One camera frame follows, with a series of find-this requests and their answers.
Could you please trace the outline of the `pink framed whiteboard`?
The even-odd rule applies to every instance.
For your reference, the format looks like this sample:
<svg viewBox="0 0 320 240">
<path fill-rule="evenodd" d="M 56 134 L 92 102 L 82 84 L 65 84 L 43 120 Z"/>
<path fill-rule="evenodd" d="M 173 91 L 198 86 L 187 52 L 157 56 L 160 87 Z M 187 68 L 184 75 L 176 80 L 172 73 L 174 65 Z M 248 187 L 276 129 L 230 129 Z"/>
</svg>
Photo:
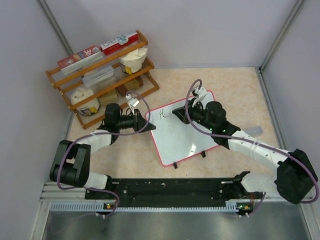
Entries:
<svg viewBox="0 0 320 240">
<path fill-rule="evenodd" d="M 183 106 L 185 101 L 183 98 L 145 114 L 145 118 L 156 126 L 151 136 L 160 161 L 166 167 L 218 146 L 210 136 L 182 123 L 174 114 L 165 116 Z"/>
</svg>

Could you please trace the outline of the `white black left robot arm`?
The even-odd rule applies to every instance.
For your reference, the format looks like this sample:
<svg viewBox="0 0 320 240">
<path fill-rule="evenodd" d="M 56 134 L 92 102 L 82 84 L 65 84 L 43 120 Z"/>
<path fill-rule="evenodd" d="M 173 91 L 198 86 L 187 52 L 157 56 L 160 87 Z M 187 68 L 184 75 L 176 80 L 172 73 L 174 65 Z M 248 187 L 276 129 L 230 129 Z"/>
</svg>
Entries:
<svg viewBox="0 0 320 240">
<path fill-rule="evenodd" d="M 94 188 L 102 198 L 109 198 L 114 191 L 111 177 L 90 171 L 90 158 L 92 154 L 115 143 L 120 130 L 124 129 L 141 133 L 155 130 L 156 126 L 147 122 L 138 109 L 123 115 L 117 103 L 110 103 L 105 107 L 104 119 L 98 129 L 78 141 L 60 141 L 49 179 L 73 188 Z"/>
</svg>

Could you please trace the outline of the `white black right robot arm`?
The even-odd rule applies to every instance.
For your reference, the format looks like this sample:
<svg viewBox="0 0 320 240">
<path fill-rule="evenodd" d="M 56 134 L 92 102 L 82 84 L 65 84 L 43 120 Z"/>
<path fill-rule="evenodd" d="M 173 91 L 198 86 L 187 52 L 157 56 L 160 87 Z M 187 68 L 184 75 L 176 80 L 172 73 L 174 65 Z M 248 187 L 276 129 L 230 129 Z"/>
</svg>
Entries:
<svg viewBox="0 0 320 240">
<path fill-rule="evenodd" d="M 296 149 L 288 151 L 261 142 L 230 123 L 218 101 L 206 105 L 189 100 L 172 113 L 184 124 L 197 123 L 209 130 L 213 141 L 228 150 L 244 154 L 274 171 L 273 174 L 245 172 L 233 185 L 233 192 L 245 198 L 253 192 L 278 194 L 292 204 L 304 203 L 304 198 L 318 182 L 307 154 Z"/>
</svg>

